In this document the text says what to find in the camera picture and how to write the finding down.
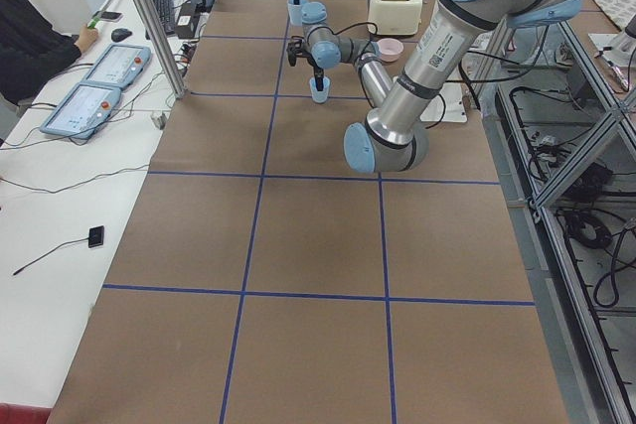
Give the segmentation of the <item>person at desk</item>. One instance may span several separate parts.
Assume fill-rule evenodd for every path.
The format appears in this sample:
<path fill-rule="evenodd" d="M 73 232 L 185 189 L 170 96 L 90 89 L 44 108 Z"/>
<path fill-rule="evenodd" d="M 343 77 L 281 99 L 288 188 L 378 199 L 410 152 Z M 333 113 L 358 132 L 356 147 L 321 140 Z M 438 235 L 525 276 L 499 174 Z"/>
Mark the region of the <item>person at desk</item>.
<path fill-rule="evenodd" d="M 12 103 L 33 97 L 98 39 L 82 26 L 76 38 L 54 30 L 29 0 L 1 0 L 1 94 Z"/>

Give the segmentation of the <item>aluminium frame post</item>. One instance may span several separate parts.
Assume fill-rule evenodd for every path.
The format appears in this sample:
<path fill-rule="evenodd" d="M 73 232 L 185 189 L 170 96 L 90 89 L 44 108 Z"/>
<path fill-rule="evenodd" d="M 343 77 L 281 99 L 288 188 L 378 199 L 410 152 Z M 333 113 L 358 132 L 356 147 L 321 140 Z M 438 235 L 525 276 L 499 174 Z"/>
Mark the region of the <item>aluminium frame post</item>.
<path fill-rule="evenodd" d="M 186 93 L 181 73 L 179 72 L 167 36 L 160 23 L 152 0 L 132 0 L 142 23 L 147 30 L 153 45 L 155 56 L 158 58 L 176 99 L 181 99 Z"/>

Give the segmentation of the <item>lower teach pendant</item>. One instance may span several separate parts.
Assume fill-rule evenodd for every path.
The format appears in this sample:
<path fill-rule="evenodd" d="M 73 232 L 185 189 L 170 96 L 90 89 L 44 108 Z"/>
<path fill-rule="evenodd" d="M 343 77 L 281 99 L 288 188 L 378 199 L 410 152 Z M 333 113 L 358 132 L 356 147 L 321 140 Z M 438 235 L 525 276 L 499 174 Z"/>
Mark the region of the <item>lower teach pendant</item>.
<path fill-rule="evenodd" d="M 119 104 L 121 89 L 80 82 L 64 97 L 39 130 L 48 135 L 88 139 Z"/>

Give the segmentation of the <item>pink bowl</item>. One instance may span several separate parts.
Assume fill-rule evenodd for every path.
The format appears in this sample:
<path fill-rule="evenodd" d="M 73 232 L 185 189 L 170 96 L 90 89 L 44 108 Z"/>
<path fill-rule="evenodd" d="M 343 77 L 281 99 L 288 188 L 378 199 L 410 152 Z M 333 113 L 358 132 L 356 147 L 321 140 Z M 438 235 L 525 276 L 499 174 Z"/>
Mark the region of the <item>pink bowl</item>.
<path fill-rule="evenodd" d="M 404 51 L 403 43 L 394 38 L 382 38 L 377 41 L 380 58 L 383 62 L 396 62 Z"/>

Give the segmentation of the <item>black phone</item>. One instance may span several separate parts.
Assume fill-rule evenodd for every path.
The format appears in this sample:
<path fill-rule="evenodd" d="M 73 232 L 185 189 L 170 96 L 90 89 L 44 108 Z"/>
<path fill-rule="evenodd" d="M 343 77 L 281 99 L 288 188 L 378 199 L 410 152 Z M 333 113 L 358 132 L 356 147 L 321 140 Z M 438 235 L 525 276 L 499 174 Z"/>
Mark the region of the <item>black phone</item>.
<path fill-rule="evenodd" d="M 101 11 L 98 19 L 102 22 L 118 22 L 122 17 L 123 14 L 120 12 Z"/>

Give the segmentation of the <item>black keyboard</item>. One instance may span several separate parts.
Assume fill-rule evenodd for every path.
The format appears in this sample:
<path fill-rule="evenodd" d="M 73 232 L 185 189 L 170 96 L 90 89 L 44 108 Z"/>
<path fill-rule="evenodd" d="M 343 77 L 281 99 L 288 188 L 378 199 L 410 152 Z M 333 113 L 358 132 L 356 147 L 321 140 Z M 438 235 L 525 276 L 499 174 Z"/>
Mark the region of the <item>black keyboard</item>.
<path fill-rule="evenodd" d="M 175 34 L 176 17 L 173 0 L 151 0 L 160 24 L 167 36 Z"/>

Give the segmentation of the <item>teach pendant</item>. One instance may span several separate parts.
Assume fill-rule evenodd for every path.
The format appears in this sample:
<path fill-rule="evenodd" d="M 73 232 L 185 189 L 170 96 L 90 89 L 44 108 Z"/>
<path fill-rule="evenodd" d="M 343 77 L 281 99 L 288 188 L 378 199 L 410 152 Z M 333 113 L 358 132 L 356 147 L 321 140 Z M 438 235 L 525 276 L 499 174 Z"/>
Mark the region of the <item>teach pendant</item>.
<path fill-rule="evenodd" d="M 39 130 L 48 135 L 88 139 L 119 104 L 121 89 L 80 82 L 64 97 Z"/>
<path fill-rule="evenodd" d="M 150 59 L 148 47 L 111 43 L 82 81 L 127 89 L 135 83 Z"/>

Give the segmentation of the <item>small black device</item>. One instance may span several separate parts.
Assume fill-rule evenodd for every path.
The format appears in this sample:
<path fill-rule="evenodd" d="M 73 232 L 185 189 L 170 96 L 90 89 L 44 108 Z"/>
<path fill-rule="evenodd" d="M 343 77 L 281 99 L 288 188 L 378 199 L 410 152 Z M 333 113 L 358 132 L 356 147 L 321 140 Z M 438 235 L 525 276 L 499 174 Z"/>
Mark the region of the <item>small black device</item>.
<path fill-rule="evenodd" d="M 89 248 L 100 247 L 104 244 L 105 226 L 98 225 L 91 227 L 88 231 L 87 246 Z"/>

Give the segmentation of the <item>light blue cup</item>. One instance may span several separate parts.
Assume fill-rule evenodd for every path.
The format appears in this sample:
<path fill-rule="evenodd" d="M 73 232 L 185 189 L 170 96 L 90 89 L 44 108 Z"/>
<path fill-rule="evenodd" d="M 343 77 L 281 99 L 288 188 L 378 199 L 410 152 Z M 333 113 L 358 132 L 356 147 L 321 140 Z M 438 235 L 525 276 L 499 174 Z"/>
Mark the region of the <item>light blue cup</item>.
<path fill-rule="evenodd" d="M 315 77 L 309 78 L 309 87 L 311 98 L 315 103 L 322 104 L 325 103 L 329 98 L 331 80 L 329 77 L 325 76 L 320 80 L 322 84 L 322 88 L 318 88 L 318 83 L 316 82 Z"/>
<path fill-rule="evenodd" d="M 292 26 L 301 27 L 303 25 L 303 7 L 307 3 L 308 0 L 287 0 L 287 12 Z"/>

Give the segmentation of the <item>upper teach pendant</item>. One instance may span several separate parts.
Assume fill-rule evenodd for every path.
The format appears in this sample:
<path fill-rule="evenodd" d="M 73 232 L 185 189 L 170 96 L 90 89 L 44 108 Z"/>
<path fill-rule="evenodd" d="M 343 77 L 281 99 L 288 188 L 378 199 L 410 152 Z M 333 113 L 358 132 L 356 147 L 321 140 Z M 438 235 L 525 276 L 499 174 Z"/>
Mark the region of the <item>upper teach pendant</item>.
<path fill-rule="evenodd" d="M 111 43 L 82 81 L 127 89 L 135 83 L 150 59 L 148 47 Z"/>

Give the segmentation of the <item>black computer mouse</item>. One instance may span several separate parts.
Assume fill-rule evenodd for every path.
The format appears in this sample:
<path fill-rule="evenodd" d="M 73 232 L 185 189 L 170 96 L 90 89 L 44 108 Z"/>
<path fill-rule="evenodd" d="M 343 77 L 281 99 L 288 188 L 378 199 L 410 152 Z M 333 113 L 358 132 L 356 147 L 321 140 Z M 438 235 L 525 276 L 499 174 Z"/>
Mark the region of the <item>black computer mouse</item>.
<path fill-rule="evenodd" d="M 133 35 L 133 32 L 130 31 L 129 29 L 117 28 L 111 32 L 110 38 L 114 43 L 119 43 L 131 37 L 132 35 Z"/>

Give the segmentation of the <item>cream toaster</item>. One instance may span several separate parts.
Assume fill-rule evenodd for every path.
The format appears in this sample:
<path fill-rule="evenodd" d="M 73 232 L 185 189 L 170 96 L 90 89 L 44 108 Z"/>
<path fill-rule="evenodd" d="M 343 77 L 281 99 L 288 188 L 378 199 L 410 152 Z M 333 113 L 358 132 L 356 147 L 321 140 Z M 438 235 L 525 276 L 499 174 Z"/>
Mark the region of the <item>cream toaster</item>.
<path fill-rule="evenodd" d="M 420 25 L 423 0 L 370 0 L 369 31 L 378 36 L 412 36 Z"/>

